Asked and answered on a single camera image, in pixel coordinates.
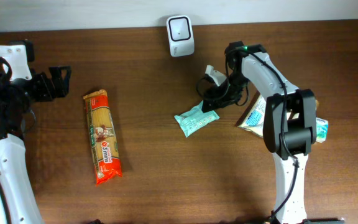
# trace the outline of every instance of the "white wall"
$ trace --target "white wall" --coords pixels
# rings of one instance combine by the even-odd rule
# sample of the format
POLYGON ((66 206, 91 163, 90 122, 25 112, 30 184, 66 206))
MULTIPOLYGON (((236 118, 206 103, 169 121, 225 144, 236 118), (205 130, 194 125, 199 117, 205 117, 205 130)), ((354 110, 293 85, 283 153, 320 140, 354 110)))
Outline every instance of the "white wall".
POLYGON ((358 19, 358 0, 0 0, 0 32, 358 19))

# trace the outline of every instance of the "pasta package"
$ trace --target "pasta package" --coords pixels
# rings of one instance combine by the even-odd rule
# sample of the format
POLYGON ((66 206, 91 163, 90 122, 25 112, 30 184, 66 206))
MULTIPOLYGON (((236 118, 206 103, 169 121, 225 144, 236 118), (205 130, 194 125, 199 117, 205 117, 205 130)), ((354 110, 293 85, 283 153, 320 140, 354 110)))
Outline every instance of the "pasta package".
POLYGON ((99 90, 83 98, 86 106, 86 120, 96 173, 96 185, 99 185, 116 175, 122 177, 117 136, 112 123, 107 91, 99 90))

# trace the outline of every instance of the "red and yellow package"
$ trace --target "red and yellow package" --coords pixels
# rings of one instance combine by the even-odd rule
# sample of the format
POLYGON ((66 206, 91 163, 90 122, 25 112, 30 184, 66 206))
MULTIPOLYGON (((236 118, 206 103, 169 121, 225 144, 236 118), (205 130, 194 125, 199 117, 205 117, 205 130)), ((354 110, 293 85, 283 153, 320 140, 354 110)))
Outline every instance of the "red and yellow package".
POLYGON ((99 185, 115 175, 122 177, 117 137, 106 90, 96 91, 83 98, 86 105, 96 185, 99 185))

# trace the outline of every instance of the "wooden table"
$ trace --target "wooden table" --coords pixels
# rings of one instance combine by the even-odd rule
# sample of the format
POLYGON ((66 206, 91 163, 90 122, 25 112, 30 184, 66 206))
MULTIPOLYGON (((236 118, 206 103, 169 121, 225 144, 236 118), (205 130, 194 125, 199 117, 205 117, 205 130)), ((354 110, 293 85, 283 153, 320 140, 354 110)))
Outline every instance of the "wooden table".
MULTIPOLYGON (((37 103, 25 139, 27 169, 47 223, 218 223, 266 217, 275 202, 272 155, 234 126, 245 107, 185 138, 175 114, 200 102, 207 64, 224 71, 228 43, 262 43, 275 66, 320 102, 328 139, 306 167, 309 218, 358 223, 358 21, 195 26, 195 54, 172 58, 164 27, 0 34, 29 39, 36 71, 71 65, 70 93, 37 103), (95 186, 82 96, 104 88, 124 177, 95 186)), ((255 88, 250 89, 254 95, 255 88)))

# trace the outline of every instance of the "green logo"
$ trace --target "green logo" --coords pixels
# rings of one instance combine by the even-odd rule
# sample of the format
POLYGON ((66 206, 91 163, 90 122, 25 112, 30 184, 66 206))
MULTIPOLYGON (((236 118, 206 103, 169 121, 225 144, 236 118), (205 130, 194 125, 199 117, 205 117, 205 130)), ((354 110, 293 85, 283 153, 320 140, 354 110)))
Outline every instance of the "green logo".
POLYGON ((91 139, 91 147, 96 145, 96 141, 94 139, 94 127, 93 124, 89 126, 89 138, 91 139))

